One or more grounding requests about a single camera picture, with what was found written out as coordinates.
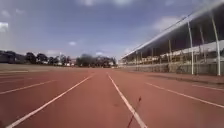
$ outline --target sky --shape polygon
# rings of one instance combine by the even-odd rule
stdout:
[[[0,50],[120,58],[203,0],[0,0]]]

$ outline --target running track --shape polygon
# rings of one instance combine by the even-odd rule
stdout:
[[[129,123],[130,128],[224,128],[224,90],[112,69],[0,73],[0,127],[127,128]]]

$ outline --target white cloud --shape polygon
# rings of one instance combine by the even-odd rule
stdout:
[[[174,3],[175,3],[174,0],[166,0],[165,5],[166,5],[166,6],[171,6],[171,5],[173,5]]]
[[[174,17],[174,16],[166,16],[162,17],[160,20],[156,21],[156,23],[153,25],[153,29],[156,31],[163,31],[164,29],[170,27],[171,25],[178,22],[180,18]]]
[[[0,22],[0,32],[5,32],[9,28],[9,24],[6,22]]]
[[[76,42],[73,42],[73,41],[72,41],[72,42],[69,42],[69,45],[70,45],[70,46],[75,46],[76,44],[77,44],[77,43],[76,43]]]
[[[129,48],[126,48],[125,50],[124,50],[124,53],[125,54],[128,54],[128,53],[130,53],[131,52],[131,49],[129,49]]]
[[[114,4],[115,6],[125,6],[133,3],[137,0],[75,0],[78,4],[84,5],[84,6],[94,6],[94,5],[100,5],[100,4]]]
[[[1,14],[2,14],[2,16],[4,16],[5,18],[10,18],[10,17],[11,17],[10,13],[9,13],[8,11],[6,11],[6,10],[3,10],[3,11],[1,12]]]
[[[16,14],[23,15],[24,13],[25,13],[25,11],[20,10],[20,9],[16,9]]]
[[[115,3],[115,5],[125,6],[133,3],[134,0],[113,0],[113,2]]]
[[[97,56],[102,56],[103,53],[102,53],[102,52],[96,52],[96,55],[97,55]]]
[[[46,52],[46,54],[47,54],[47,56],[58,56],[58,55],[60,55],[60,51],[58,51],[58,50],[48,50],[47,52]]]

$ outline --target building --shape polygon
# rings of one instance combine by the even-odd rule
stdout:
[[[201,8],[123,56],[123,65],[137,69],[147,65],[158,69],[155,65],[159,64],[161,68],[167,64],[169,72],[176,72],[182,66],[191,74],[204,74],[207,68],[213,67],[212,74],[224,74],[223,13],[224,0]]]

